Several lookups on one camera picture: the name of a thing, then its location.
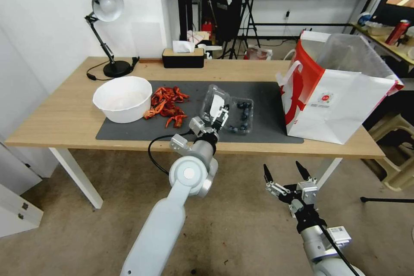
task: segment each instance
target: tissue box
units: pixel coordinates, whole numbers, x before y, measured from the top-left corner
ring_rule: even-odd
[[[164,68],[203,68],[204,50],[195,48],[193,53],[174,53],[173,49],[163,51]]]

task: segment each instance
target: stool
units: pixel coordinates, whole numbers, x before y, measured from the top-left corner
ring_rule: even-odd
[[[378,142],[388,133],[399,129],[407,132],[411,137],[414,137],[414,127],[404,119],[401,114],[396,115],[377,128],[371,129],[369,133],[374,141]],[[388,157],[381,160],[375,160],[387,174],[382,182],[394,191],[401,191],[403,188],[414,184],[414,150],[401,144],[398,145],[398,148],[409,157],[401,165],[396,165]]]

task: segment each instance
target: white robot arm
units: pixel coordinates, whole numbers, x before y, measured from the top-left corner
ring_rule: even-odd
[[[315,276],[364,276],[351,265],[341,250],[351,242],[351,237],[343,226],[327,228],[325,220],[315,210],[317,193],[316,179],[299,162],[298,170],[304,181],[298,184],[281,186],[273,181],[267,166],[264,165],[266,190],[283,203],[289,205],[298,224],[296,229],[303,239],[303,248]]]
[[[153,207],[124,262],[122,276],[161,275],[184,225],[187,197],[204,197],[213,183],[218,168],[213,158],[217,132],[227,120],[227,113],[227,108],[220,109],[212,127],[206,127],[199,117],[192,118],[190,129],[197,139],[191,147],[178,134],[171,139],[170,147],[183,155],[169,170],[171,191]]]

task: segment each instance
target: table leg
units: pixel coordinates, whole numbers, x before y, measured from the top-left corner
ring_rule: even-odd
[[[341,157],[337,157],[335,159],[327,158],[322,161],[316,175],[314,176],[317,179],[316,185],[319,189],[323,186],[325,181],[329,178],[341,161]]]
[[[81,189],[83,194],[89,199],[92,205],[100,209],[102,207],[103,199],[100,197],[88,177],[82,171],[68,149],[49,148],[53,155],[57,158],[59,163],[63,166],[69,176],[75,181],[77,186]]]

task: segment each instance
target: black lamp base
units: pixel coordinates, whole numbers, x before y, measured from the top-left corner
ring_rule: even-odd
[[[116,60],[115,63],[109,63],[103,68],[103,73],[110,78],[119,78],[131,73],[133,68],[123,60]]]

